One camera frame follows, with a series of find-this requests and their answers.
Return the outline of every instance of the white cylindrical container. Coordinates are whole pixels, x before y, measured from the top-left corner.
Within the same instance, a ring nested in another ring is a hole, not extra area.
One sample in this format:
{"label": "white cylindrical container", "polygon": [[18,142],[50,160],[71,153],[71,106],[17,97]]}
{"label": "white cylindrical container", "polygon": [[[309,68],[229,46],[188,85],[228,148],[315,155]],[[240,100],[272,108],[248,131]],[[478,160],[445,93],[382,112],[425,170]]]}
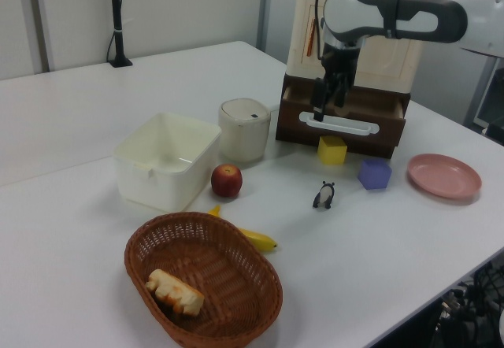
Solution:
{"label": "white cylindrical container", "polygon": [[219,108],[221,152],[233,161],[254,161],[265,152],[269,109],[251,98],[224,102]]}

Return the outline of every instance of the pink plate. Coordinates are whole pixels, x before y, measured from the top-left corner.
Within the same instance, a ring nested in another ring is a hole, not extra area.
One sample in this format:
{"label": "pink plate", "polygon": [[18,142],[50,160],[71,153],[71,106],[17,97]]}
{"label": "pink plate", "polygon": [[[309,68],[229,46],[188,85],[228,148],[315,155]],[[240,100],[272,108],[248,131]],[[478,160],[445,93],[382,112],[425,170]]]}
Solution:
{"label": "pink plate", "polygon": [[410,179],[420,188],[445,198],[468,198],[481,188],[480,176],[452,157],[421,154],[408,163]]}

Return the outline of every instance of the bread roll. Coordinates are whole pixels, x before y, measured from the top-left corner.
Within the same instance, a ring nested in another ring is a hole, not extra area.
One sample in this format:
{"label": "bread roll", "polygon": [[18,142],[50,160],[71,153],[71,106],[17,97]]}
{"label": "bread roll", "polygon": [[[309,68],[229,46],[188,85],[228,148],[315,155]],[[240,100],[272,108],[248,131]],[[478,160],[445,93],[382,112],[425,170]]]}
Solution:
{"label": "bread roll", "polygon": [[146,283],[147,289],[155,291],[156,298],[173,307],[178,314],[196,317],[203,306],[205,296],[161,269],[154,270]]}

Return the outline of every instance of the purple hexagonal block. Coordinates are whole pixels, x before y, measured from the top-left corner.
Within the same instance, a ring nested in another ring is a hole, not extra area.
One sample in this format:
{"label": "purple hexagonal block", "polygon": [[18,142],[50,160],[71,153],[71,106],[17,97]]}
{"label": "purple hexagonal block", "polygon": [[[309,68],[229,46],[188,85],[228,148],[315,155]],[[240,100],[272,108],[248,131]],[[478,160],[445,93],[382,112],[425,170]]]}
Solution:
{"label": "purple hexagonal block", "polygon": [[391,178],[392,168],[381,159],[365,159],[362,161],[358,179],[365,189],[384,189]]}

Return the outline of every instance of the white wall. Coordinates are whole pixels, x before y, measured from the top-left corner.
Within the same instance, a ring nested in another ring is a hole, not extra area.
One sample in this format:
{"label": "white wall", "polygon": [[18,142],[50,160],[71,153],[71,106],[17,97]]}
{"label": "white wall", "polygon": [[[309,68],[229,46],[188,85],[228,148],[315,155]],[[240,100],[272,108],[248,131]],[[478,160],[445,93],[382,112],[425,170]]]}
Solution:
{"label": "white wall", "polygon": [[[267,21],[262,49],[282,62],[287,62],[294,11],[295,0],[266,0]],[[426,43],[412,98],[463,123],[486,63],[485,57],[456,46]]]}
{"label": "white wall", "polygon": [[0,80],[41,71],[30,0],[0,0]]}
{"label": "white wall", "polygon": [[[101,63],[111,0],[40,0],[52,70]],[[256,45],[261,0],[123,0],[129,58],[230,41]]]}

